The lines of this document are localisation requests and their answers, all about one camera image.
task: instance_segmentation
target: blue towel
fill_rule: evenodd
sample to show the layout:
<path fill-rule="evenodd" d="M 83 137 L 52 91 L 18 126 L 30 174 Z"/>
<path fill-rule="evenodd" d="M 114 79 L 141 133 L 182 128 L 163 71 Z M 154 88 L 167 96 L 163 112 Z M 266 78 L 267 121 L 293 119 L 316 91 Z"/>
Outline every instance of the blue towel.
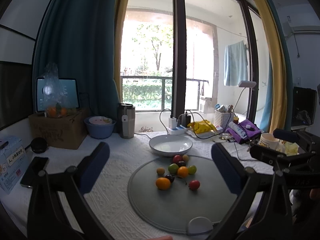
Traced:
<path fill-rule="evenodd" d="M 247 47 L 243 41 L 226 46 L 224 52 L 225 86 L 237 86 L 241 80 L 248 80 Z"/>

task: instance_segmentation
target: screw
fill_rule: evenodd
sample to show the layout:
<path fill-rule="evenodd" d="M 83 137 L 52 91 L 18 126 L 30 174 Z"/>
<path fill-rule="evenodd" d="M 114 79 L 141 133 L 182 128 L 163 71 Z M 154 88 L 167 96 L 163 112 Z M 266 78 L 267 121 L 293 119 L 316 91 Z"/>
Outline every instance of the screw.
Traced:
<path fill-rule="evenodd" d="M 279 176 L 279 177 L 282 177 L 283 176 L 283 173 L 282 173 L 282 171 L 276 171 L 276 174 Z"/>
<path fill-rule="evenodd" d="M 255 173 L 254 169 L 251 168 L 251 167 L 246 167 L 244 170 L 245 170 L 247 173 L 250 173 L 250 174 Z"/>
<path fill-rule="evenodd" d="M 77 167 L 76 167 L 76 166 L 70 166 L 69 168 L 67 168 L 67 172 L 69 172 L 69 173 L 73 173 L 73 172 L 75 172 L 75 171 L 76 171 L 76 169 L 77 169 Z"/>
<path fill-rule="evenodd" d="M 45 175 L 45 171 L 44 170 L 41 170 L 38 172 L 38 176 L 39 177 L 43 177 Z"/>

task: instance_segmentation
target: orange tomato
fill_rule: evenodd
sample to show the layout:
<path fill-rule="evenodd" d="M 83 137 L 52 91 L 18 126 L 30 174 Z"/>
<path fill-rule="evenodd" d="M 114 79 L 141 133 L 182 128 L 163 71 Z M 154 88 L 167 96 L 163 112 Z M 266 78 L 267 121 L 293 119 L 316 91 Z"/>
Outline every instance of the orange tomato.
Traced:
<path fill-rule="evenodd" d="M 57 109 L 54 106 L 49 106 L 47 108 L 47 114 L 52 118 L 57 117 Z"/>
<path fill-rule="evenodd" d="M 68 113 L 68 110 L 65 108 L 65 107 L 63 107 L 63 108 L 61 108 L 61 116 L 67 116 L 67 113 Z"/>
<path fill-rule="evenodd" d="M 167 190 L 171 185 L 171 182 L 167 178 L 159 178 L 156 180 L 156 186 L 158 189 Z"/>
<path fill-rule="evenodd" d="M 178 169 L 177 171 L 177 175 L 185 178 L 186 176 L 188 176 L 189 174 L 189 171 L 188 171 L 188 168 L 186 166 L 182 166 Z"/>

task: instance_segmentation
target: purple pouch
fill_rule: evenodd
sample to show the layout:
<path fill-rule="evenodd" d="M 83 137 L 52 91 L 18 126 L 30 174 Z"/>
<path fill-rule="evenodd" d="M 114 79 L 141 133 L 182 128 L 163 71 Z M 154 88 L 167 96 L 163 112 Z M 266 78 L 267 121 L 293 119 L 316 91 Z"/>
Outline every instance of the purple pouch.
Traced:
<path fill-rule="evenodd" d="M 248 129 L 246 129 L 246 125 L 249 124 L 251 126 L 251 128 L 254 129 L 254 131 L 250 131 Z M 252 122 L 250 122 L 248 119 L 242 121 L 241 123 L 237 124 L 238 127 L 240 127 L 240 129 L 242 129 L 248 137 L 242 139 L 235 131 L 233 131 L 230 127 L 226 129 L 226 132 L 231 133 L 231 135 L 233 136 L 233 138 L 236 139 L 237 143 L 239 144 L 243 144 L 247 141 L 249 141 L 252 138 L 257 137 L 257 135 L 261 134 L 261 131 L 258 127 L 256 127 Z"/>

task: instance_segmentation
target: cup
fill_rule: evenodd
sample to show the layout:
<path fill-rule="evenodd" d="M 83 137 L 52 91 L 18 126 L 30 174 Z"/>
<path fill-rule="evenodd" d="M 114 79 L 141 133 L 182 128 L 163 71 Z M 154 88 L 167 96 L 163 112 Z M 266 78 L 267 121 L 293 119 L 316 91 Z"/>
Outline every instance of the cup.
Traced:
<path fill-rule="evenodd" d="M 285 152 L 284 145 L 280 142 L 279 139 L 274 138 L 271 133 L 261 134 L 259 145 L 276 150 L 278 152 Z"/>

